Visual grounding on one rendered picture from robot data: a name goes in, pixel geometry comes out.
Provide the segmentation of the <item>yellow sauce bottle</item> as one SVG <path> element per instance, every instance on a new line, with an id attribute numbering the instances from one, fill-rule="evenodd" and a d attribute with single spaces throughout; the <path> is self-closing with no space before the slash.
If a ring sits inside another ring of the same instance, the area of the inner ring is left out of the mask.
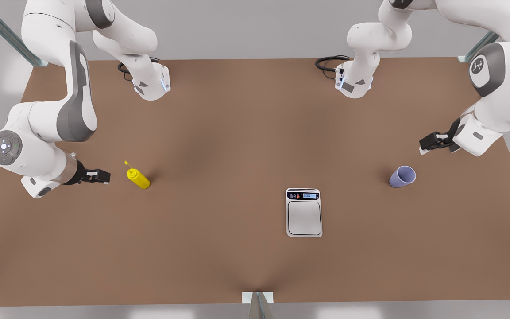
<path id="1" fill-rule="evenodd" d="M 139 170 L 133 169 L 127 161 L 125 161 L 125 165 L 129 166 L 129 169 L 126 172 L 126 176 L 129 180 L 131 180 L 134 184 L 136 184 L 141 189 L 149 188 L 151 183 L 146 178 L 146 176 L 144 176 Z"/>

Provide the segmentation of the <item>silver frame post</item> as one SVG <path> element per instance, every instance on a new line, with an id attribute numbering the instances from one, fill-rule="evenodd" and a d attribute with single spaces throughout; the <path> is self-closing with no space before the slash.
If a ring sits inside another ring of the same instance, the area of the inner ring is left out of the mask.
<path id="1" fill-rule="evenodd" d="M 496 33 L 493 33 L 491 31 L 487 32 L 487 34 L 485 34 L 483 36 L 483 38 L 481 38 L 479 40 L 479 42 L 477 42 L 473 48 L 470 49 L 470 51 L 468 53 L 466 53 L 465 56 L 458 56 L 457 57 L 457 60 L 460 62 L 460 63 L 467 63 L 467 62 L 470 62 L 472 58 L 475 57 L 475 54 L 480 50 L 482 49 L 485 45 L 487 44 L 490 44 L 490 43 L 493 43 L 493 42 L 496 42 L 498 40 L 499 36 L 496 34 Z"/>
<path id="2" fill-rule="evenodd" d="M 242 303 L 249 303 L 248 319 L 276 319 L 270 308 L 274 303 L 273 292 L 242 292 Z"/>
<path id="3" fill-rule="evenodd" d="M 33 67 L 46 67 L 49 65 L 46 61 L 39 59 L 34 53 L 32 53 L 22 39 L 0 18 L 0 35 L 8 44 L 12 46 L 24 57 Z"/>

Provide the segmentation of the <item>silver kitchen scale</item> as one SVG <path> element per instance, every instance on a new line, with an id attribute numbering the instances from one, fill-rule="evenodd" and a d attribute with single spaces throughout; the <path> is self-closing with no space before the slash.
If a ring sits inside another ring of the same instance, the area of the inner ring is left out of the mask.
<path id="1" fill-rule="evenodd" d="M 320 191 L 314 188 L 286 190 L 286 234 L 320 237 L 323 234 Z"/>

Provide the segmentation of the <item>lavender cup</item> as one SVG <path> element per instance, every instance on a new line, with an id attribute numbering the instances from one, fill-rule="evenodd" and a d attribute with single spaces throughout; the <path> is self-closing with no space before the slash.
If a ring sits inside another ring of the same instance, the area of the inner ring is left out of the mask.
<path id="1" fill-rule="evenodd" d="M 389 178 L 389 184 L 394 188 L 404 187 L 416 180 L 416 172 L 412 167 L 400 166 Z"/>

